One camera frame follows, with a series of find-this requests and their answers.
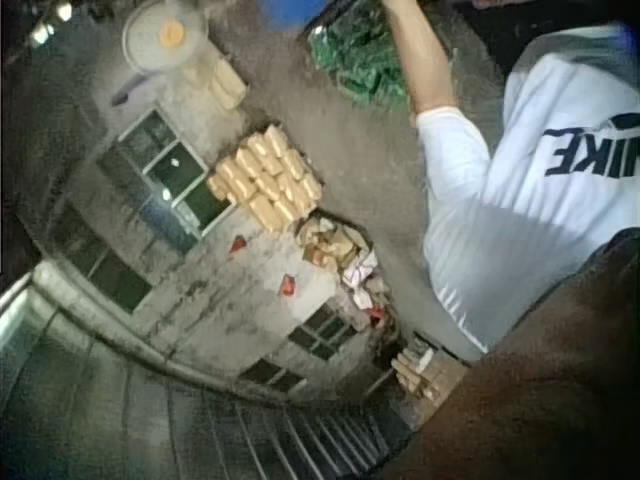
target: short sleeve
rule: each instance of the short sleeve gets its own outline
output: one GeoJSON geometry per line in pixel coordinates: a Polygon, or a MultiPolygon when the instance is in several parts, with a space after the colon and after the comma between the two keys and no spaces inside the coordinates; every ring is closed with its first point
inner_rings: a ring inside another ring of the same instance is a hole
{"type": "Polygon", "coordinates": [[[455,107],[423,112],[416,118],[427,163],[430,193],[440,203],[480,193],[489,168],[489,149],[476,126],[455,107]]]}

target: round white object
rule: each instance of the round white object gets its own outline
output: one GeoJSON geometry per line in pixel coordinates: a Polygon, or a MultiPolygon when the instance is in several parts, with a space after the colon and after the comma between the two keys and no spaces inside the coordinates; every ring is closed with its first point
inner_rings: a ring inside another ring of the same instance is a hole
{"type": "Polygon", "coordinates": [[[207,20],[200,12],[179,2],[153,0],[135,10],[124,26],[122,48],[127,62],[142,73],[175,68],[206,44],[207,20]],[[160,35],[167,22],[184,28],[184,37],[173,47],[163,46],[160,35]]]}

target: concrete ground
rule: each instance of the concrete ground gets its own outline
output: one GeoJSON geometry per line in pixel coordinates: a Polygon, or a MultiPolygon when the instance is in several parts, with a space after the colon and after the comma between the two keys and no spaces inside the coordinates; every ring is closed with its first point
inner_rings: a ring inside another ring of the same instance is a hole
{"type": "MultiPolygon", "coordinates": [[[[407,336],[420,331],[467,360],[478,350],[429,287],[422,257],[427,226],[425,165],[408,109],[362,107],[309,64],[297,32],[272,32],[254,0],[212,1],[211,37],[250,84],[251,122],[283,123],[326,183],[321,207],[371,235],[407,336]]],[[[461,107],[494,147],[502,79],[481,40],[444,5],[429,18],[452,58],[461,107]]]]}

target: white t-shirt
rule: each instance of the white t-shirt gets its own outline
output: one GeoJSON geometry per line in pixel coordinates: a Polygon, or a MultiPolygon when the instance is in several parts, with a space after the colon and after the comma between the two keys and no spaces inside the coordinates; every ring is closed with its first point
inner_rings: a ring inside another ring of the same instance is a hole
{"type": "Polygon", "coordinates": [[[622,28],[546,35],[507,82],[493,158],[456,108],[417,118],[434,291],[481,350],[600,245],[638,226],[638,64],[622,28]]]}

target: window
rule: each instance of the window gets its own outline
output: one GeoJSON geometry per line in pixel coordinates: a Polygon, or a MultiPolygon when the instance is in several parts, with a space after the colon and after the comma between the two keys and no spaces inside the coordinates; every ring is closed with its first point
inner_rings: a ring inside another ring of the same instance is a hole
{"type": "Polygon", "coordinates": [[[240,374],[240,378],[264,385],[282,393],[289,393],[303,377],[261,358],[240,374]]]}
{"type": "Polygon", "coordinates": [[[206,166],[157,110],[121,135],[98,167],[154,232],[183,255],[230,206],[211,194],[206,166]]]}
{"type": "Polygon", "coordinates": [[[326,304],[322,305],[304,325],[289,335],[296,345],[316,357],[328,361],[356,330],[335,314],[326,304]]]}
{"type": "Polygon", "coordinates": [[[80,273],[123,310],[132,313],[151,290],[70,205],[54,226],[53,240],[80,273]]]}

